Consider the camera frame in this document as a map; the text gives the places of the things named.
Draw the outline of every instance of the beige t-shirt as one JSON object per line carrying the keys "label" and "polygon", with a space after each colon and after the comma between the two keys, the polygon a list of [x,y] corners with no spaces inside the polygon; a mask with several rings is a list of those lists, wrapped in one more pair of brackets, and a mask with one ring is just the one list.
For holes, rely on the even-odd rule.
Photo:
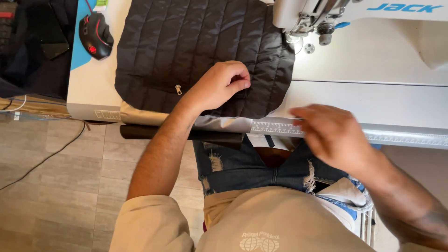
{"label": "beige t-shirt", "polygon": [[[374,251],[341,222],[343,213],[301,191],[255,188],[225,205],[208,221],[196,252]],[[187,220],[169,196],[128,200],[117,218],[110,252],[148,251],[194,251]]]}

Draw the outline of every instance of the jack logo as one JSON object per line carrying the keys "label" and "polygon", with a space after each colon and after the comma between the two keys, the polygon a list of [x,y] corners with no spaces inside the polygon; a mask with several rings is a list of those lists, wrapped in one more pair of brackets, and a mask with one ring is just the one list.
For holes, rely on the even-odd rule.
{"label": "jack logo", "polygon": [[443,5],[423,5],[423,4],[382,4],[377,8],[368,8],[367,10],[386,10],[386,11],[407,11],[407,12],[428,12],[432,13],[432,10],[441,8]]}

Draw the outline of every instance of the computer mouse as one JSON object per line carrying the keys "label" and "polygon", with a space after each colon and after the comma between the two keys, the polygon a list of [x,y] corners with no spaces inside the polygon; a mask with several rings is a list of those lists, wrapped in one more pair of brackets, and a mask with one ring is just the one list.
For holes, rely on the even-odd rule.
{"label": "computer mouse", "polygon": [[99,61],[112,52],[113,37],[101,13],[93,12],[79,21],[79,39],[87,52]]}

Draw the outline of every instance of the black quilted fabric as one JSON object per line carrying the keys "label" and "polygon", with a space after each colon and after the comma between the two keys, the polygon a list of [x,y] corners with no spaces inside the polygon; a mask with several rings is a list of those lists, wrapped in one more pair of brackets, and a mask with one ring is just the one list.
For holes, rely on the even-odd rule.
{"label": "black quilted fabric", "polygon": [[133,0],[117,48],[115,89],[137,109],[169,113],[216,62],[243,62],[251,87],[218,117],[259,119],[278,108],[291,82],[294,49],[259,0]]}

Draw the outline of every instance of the denim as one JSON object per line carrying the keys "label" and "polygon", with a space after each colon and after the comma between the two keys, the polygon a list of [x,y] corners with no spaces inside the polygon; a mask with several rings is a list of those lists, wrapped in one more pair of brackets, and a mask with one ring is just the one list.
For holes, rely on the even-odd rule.
{"label": "denim", "polygon": [[[304,178],[310,175],[310,161],[314,166],[314,179],[317,183],[331,185],[341,178],[349,178],[352,183],[363,189],[357,180],[339,169],[333,168],[316,158],[302,139],[291,156],[279,167],[267,167],[247,135],[240,150],[193,141],[198,179],[202,183],[204,197],[210,194],[244,190],[258,187],[278,186],[307,192]],[[357,213],[346,203],[327,199],[348,212],[353,219]]]}

